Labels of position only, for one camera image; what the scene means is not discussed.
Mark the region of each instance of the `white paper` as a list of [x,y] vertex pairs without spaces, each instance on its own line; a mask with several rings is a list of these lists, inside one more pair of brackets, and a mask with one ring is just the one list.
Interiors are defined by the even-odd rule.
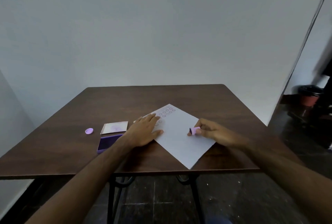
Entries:
[[201,156],[215,143],[202,136],[187,136],[189,128],[195,126],[198,118],[168,104],[152,113],[160,116],[154,130],[162,129],[164,134],[156,141],[191,169]]
[[105,123],[100,134],[127,131],[128,121],[118,123]]

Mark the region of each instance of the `white wall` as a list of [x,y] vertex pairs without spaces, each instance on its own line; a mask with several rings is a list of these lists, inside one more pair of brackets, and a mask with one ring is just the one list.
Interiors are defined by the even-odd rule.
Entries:
[[0,1],[0,68],[38,126],[89,86],[204,83],[267,124],[320,0]]
[[[0,156],[25,138],[34,126],[0,72]],[[32,180],[0,180],[0,219]]]
[[329,79],[321,76],[332,52],[332,0],[325,0],[312,27],[284,94],[296,94],[300,85],[324,87]]

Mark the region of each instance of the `purple stamp cap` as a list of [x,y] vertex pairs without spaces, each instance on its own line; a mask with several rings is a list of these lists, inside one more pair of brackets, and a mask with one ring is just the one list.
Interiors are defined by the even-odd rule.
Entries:
[[190,134],[195,135],[196,134],[196,130],[200,129],[201,127],[195,127],[195,128],[189,128]]
[[85,134],[91,134],[93,132],[93,128],[89,128],[85,130]]

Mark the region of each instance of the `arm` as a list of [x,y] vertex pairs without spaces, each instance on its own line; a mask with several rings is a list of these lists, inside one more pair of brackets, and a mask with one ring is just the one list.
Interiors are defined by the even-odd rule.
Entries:
[[162,130],[152,132],[159,118],[152,114],[137,119],[122,137],[85,166],[26,223],[81,223],[110,175],[131,149],[146,145],[163,133]]
[[293,197],[305,210],[305,214],[309,217],[315,216],[322,223],[331,223],[332,180],[273,151],[261,148],[249,139],[212,121],[200,119],[196,127],[201,127],[196,130],[196,134],[214,139],[221,145],[242,150]]

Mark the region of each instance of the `wooden table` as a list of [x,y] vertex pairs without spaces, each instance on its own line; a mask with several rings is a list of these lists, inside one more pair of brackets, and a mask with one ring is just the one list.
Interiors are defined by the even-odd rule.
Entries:
[[[73,176],[97,156],[104,123],[129,121],[130,126],[138,117],[169,103],[298,161],[225,85],[91,87],[0,158],[0,179]],[[87,128],[94,133],[86,135]],[[134,149],[114,177],[255,171],[259,168],[242,152],[218,144],[188,170],[153,141]]]

